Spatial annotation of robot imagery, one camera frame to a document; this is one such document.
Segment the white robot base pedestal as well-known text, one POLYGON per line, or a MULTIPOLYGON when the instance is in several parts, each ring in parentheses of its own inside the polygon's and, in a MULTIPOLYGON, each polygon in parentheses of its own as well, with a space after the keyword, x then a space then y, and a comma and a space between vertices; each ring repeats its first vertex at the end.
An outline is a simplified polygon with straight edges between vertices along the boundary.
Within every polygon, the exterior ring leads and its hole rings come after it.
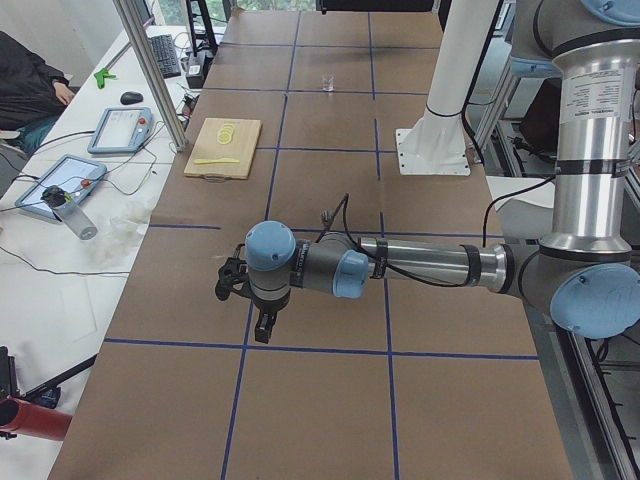
POLYGON ((403 175, 468 176, 464 105, 486 38, 500 13, 498 0, 451 2, 423 116, 396 131, 403 175))

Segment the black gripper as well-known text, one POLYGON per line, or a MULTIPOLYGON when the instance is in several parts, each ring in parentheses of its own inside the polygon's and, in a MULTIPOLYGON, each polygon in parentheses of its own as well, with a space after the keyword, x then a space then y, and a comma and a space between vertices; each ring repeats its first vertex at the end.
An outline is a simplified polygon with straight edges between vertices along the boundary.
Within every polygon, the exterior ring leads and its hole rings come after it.
POLYGON ((278 311, 259 308, 254 325, 254 340, 258 343, 269 343, 276 324, 278 311))

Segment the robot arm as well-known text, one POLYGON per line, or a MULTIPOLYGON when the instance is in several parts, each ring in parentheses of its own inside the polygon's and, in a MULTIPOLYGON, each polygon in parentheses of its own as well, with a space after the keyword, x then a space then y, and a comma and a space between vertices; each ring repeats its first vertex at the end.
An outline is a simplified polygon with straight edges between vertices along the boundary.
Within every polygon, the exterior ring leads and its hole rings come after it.
POLYGON ((481 286, 517 297, 589 339, 638 322, 639 275, 620 225, 631 167, 639 5, 520 1, 510 54, 520 74, 545 69, 561 78, 550 232, 534 247, 356 239, 331 230, 308 241, 280 222, 260 222, 236 250, 240 276, 232 284, 258 309, 258 342, 269 341, 293 288, 357 298, 378 278, 481 286))

